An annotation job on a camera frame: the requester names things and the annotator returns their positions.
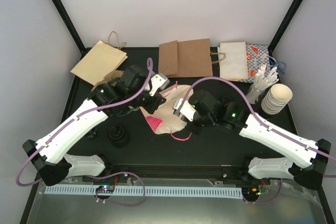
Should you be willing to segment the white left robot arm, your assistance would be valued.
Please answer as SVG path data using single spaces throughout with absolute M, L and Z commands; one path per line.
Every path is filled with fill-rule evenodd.
M 151 66 L 147 71 L 136 65 L 127 67 L 120 77 L 97 85 L 77 111 L 48 135 L 37 141 L 27 140 L 23 149 L 28 160 L 47 186 L 67 177 L 86 175 L 108 181 L 113 169 L 102 156 L 71 156 L 68 151 L 112 115 L 139 107 L 154 113 L 166 101 L 159 91 L 169 82 L 165 75 L 154 73 Z

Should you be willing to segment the cake print paper bag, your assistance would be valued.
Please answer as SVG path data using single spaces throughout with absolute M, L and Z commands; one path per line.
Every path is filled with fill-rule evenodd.
M 143 107 L 140 107 L 140 111 L 154 134 L 170 134 L 173 139 L 178 141 L 187 141 L 191 137 L 191 133 L 186 138 L 173 135 L 183 130 L 187 125 L 186 122 L 181 120 L 181 115 L 173 114 L 173 105 L 177 99 L 184 98 L 189 88 L 189 85 L 180 85 L 176 82 L 175 85 L 161 91 L 160 94 L 163 98 L 166 98 L 166 102 L 160 105 L 153 114 L 149 114 Z

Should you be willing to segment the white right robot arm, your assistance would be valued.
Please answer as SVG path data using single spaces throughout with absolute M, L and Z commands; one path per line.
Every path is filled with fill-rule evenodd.
M 174 113 L 181 115 L 186 127 L 194 134 L 202 128 L 220 126 L 228 132 L 254 140 L 282 155 L 281 158 L 246 157 L 239 179 L 250 184 L 255 179 L 292 179 L 311 190 L 319 190 L 328 164 L 330 142 L 317 142 L 294 135 L 262 118 L 253 115 L 228 97 L 214 98 L 198 90 L 187 100 L 177 99 Z

